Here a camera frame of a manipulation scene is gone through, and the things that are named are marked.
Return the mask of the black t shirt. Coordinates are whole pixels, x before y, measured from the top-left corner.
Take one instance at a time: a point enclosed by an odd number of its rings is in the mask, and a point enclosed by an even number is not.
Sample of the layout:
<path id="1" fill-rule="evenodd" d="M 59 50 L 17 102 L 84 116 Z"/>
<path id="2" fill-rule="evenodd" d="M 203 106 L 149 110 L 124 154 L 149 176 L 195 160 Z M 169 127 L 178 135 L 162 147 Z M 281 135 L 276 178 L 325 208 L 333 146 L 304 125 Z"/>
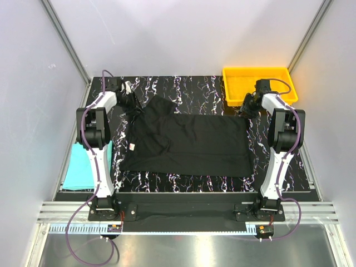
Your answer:
<path id="1" fill-rule="evenodd" d="M 134 116 L 122 171 L 246 177 L 253 173 L 247 126 L 237 116 L 175 113 L 155 96 Z"/>

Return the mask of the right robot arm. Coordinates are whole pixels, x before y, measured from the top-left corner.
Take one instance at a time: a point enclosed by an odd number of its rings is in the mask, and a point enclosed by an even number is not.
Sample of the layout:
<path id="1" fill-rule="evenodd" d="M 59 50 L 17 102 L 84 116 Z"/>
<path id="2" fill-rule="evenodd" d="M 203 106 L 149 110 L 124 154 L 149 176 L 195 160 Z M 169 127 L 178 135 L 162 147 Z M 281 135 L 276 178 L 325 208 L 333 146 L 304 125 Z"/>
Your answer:
<path id="1" fill-rule="evenodd" d="M 283 201 L 292 201 L 282 197 L 284 177 L 292 158 L 298 153 L 304 142 L 306 113 L 295 109 L 282 100 L 282 93 L 271 89 L 271 81 L 278 81 L 291 86 L 277 78 L 256 81 L 255 92 L 247 93 L 240 113 L 252 118 L 262 109 L 271 114 L 268 132 L 270 158 L 266 177 L 260 187 L 251 209 L 248 211 L 258 220 L 270 220 L 281 212 Z"/>

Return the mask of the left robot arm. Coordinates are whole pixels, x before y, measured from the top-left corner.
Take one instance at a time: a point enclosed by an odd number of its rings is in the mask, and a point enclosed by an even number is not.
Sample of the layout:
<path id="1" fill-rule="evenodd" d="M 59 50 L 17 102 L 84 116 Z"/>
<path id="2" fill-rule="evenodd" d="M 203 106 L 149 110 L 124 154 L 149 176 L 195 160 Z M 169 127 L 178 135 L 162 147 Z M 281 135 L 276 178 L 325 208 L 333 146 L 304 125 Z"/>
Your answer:
<path id="1" fill-rule="evenodd" d="M 115 196 L 108 164 L 108 148 L 111 132 L 107 113 L 115 106 L 126 112 L 141 110 L 131 82 L 110 77 L 102 82 L 103 91 L 87 107 L 76 110 L 77 143 L 82 145 L 89 158 L 93 176 L 94 193 L 86 202 L 90 205 L 90 220 L 115 220 L 123 211 Z"/>

